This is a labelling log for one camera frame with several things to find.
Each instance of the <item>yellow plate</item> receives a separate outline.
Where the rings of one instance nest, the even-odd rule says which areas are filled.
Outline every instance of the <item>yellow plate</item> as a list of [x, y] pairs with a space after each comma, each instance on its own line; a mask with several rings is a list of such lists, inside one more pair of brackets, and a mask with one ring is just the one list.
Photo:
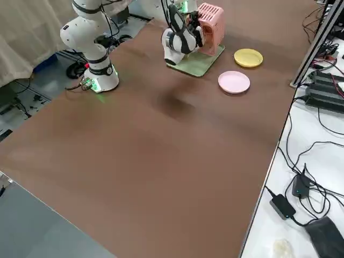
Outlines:
[[264, 58], [258, 51], [244, 48], [235, 52], [234, 59], [240, 66], [253, 68], [259, 66]]

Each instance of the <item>black power adapter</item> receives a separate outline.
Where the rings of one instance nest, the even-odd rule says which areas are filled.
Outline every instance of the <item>black power adapter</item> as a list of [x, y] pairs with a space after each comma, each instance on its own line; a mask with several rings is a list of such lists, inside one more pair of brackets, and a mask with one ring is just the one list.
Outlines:
[[292, 195], [305, 199], [310, 194], [311, 180], [304, 174], [297, 175], [292, 185]]
[[283, 195], [275, 195], [269, 188], [267, 188], [266, 186], [265, 188], [273, 197], [273, 199], [270, 201], [270, 205], [283, 220], [287, 220], [295, 215], [296, 210], [293, 208], [293, 206], [291, 206], [291, 204]]

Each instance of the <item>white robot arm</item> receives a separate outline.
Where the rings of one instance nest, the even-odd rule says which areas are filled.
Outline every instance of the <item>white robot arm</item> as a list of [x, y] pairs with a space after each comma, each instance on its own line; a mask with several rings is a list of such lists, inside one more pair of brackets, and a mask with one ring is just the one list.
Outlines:
[[117, 73], [106, 49], [94, 43], [106, 30], [109, 22], [102, 12], [102, 0], [72, 0], [72, 5], [78, 17], [61, 29], [61, 39], [68, 47], [84, 54], [89, 63], [84, 78], [91, 82], [92, 90], [112, 90], [119, 83]]
[[203, 31], [198, 22], [198, 12], [189, 14], [188, 23], [178, 8], [171, 4], [168, 6], [166, 20], [169, 28], [161, 37], [166, 63], [177, 65], [185, 57], [204, 45]]
[[[169, 28], [162, 36], [165, 60], [172, 65], [178, 64], [186, 54], [196, 51], [204, 43], [202, 29], [197, 21], [196, 0], [170, 0], [167, 23]], [[187, 3], [190, 14], [188, 24], [178, 11], [176, 4]], [[95, 92], [109, 91], [119, 84], [117, 72], [112, 65], [106, 49], [94, 43], [109, 26], [104, 13], [102, 0], [72, 0], [78, 17], [67, 23], [60, 32], [62, 41], [70, 48], [81, 51], [89, 63], [84, 73], [86, 81]]]

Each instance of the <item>white curtain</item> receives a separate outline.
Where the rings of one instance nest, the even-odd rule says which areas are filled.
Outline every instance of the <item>white curtain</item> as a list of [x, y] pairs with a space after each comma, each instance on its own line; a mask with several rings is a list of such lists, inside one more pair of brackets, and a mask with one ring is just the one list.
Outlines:
[[[131, 1], [109, 5], [106, 12], [115, 14]], [[0, 87], [29, 78], [34, 67], [66, 49], [60, 29], [75, 17], [71, 0], [0, 0]]]

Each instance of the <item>plate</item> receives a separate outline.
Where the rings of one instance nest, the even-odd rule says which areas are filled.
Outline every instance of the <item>plate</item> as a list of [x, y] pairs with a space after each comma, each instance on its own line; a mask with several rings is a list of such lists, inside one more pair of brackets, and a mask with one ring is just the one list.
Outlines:
[[243, 48], [235, 52], [234, 59], [240, 66], [253, 68], [259, 66], [264, 58], [261, 53], [254, 49]]
[[250, 87], [249, 78], [238, 71], [227, 71], [219, 76], [219, 85], [227, 93], [239, 94]]

